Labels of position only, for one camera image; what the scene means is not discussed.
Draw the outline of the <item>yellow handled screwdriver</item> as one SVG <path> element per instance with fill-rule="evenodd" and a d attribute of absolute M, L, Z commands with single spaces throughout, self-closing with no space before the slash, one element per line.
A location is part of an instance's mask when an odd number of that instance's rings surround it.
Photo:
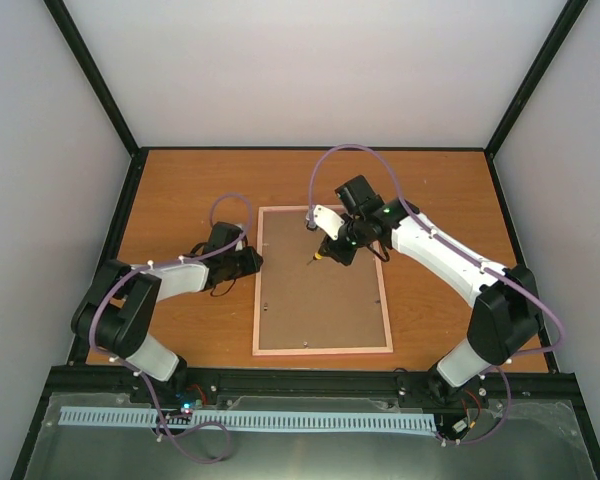
<path fill-rule="evenodd" d="M 307 266 L 311 265 L 313 262 L 323 260 L 325 258 L 330 257 L 329 247 L 326 245 L 321 245 L 317 251 L 312 255 L 311 259 L 307 262 Z"/>

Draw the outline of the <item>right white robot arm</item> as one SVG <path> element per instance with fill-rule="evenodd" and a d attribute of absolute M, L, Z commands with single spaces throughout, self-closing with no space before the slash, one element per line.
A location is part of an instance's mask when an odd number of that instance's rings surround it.
<path fill-rule="evenodd" d="M 335 193 L 343 212 L 323 205 L 307 212 L 308 228 L 324 234 L 315 258 L 348 266 L 361 249 L 383 262 L 395 251 L 443 280 L 471 309 L 465 338 L 429 369 L 426 389 L 433 401 L 454 401 L 474 377 L 504 364 L 539 333 L 537 286 L 527 267 L 509 269 L 479 256 L 415 205 L 402 198 L 384 201 L 362 175 Z"/>

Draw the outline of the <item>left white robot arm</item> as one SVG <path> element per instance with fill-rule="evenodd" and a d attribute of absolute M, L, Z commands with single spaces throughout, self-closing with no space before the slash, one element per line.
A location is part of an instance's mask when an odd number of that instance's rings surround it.
<path fill-rule="evenodd" d="M 187 363 L 149 333 L 156 304 L 234 284 L 259 273 L 263 263 L 240 225 L 218 222 L 207 241 L 172 263 L 106 261 L 74 313 L 71 329 L 90 348 L 152 378 L 154 392 L 164 401 L 177 402 L 188 390 Z"/>

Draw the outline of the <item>pink picture frame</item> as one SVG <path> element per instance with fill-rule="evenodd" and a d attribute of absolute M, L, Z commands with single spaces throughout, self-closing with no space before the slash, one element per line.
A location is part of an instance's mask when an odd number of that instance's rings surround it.
<path fill-rule="evenodd" d="M 393 350 L 381 261 L 367 249 L 342 266 L 311 257 L 323 238 L 304 206 L 258 211 L 252 353 L 384 354 Z"/>

